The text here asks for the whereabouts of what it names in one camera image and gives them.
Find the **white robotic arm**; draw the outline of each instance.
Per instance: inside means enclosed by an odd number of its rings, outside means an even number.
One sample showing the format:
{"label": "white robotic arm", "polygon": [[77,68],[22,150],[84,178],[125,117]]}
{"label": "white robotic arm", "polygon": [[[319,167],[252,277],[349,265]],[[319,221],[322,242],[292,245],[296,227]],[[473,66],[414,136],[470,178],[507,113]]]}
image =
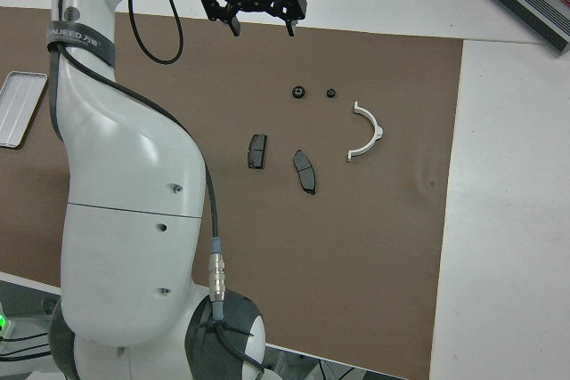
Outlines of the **white robotic arm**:
{"label": "white robotic arm", "polygon": [[[74,380],[257,378],[263,321],[225,293],[216,231],[209,292],[191,280],[208,176],[200,151],[167,112],[115,82],[120,1],[53,0],[50,104],[70,170],[53,357]],[[213,0],[207,12],[237,36],[237,11],[253,5],[290,34],[305,17],[305,0]]]}

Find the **metal tray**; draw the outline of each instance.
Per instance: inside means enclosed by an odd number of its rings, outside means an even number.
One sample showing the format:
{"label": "metal tray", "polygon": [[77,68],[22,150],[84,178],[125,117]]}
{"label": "metal tray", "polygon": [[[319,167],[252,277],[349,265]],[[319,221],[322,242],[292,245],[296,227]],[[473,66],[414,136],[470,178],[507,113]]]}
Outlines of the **metal tray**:
{"label": "metal tray", "polygon": [[47,76],[11,72],[0,90],[0,147],[18,147],[28,129]]}

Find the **black nut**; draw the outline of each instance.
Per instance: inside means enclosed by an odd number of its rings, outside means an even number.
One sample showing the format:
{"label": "black nut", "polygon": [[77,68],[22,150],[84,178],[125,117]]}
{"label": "black nut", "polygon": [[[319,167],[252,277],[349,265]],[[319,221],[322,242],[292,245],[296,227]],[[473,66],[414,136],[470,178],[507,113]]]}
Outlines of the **black nut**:
{"label": "black nut", "polygon": [[293,91],[291,91],[295,98],[303,98],[306,94],[305,88],[303,86],[295,86]]}

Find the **white c-shaped bracket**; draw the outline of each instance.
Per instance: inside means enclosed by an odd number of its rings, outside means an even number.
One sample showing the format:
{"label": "white c-shaped bracket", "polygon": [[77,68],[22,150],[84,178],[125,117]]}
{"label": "white c-shaped bracket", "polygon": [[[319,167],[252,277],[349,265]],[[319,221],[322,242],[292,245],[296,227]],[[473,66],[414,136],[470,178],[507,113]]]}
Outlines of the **white c-shaped bracket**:
{"label": "white c-shaped bracket", "polygon": [[362,155],[362,153],[366,153],[368,150],[372,148],[374,143],[378,141],[380,138],[382,138],[382,135],[384,135],[384,129],[382,129],[382,127],[378,125],[378,121],[376,120],[376,118],[367,109],[363,109],[362,107],[360,107],[358,105],[358,101],[354,102],[354,113],[358,115],[363,115],[372,122],[372,126],[374,126],[374,135],[372,136],[372,139],[368,142],[368,144],[366,144],[364,147],[348,151],[348,162],[350,162],[354,156],[359,156]]}

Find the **white tray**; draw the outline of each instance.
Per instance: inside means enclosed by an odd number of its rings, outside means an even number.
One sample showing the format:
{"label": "white tray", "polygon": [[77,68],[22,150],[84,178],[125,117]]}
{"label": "white tray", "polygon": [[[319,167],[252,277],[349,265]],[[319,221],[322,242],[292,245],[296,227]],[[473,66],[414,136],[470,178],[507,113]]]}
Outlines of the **white tray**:
{"label": "white tray", "polygon": [[40,73],[8,75],[0,90],[0,147],[13,149],[21,144],[46,81],[47,76]]}

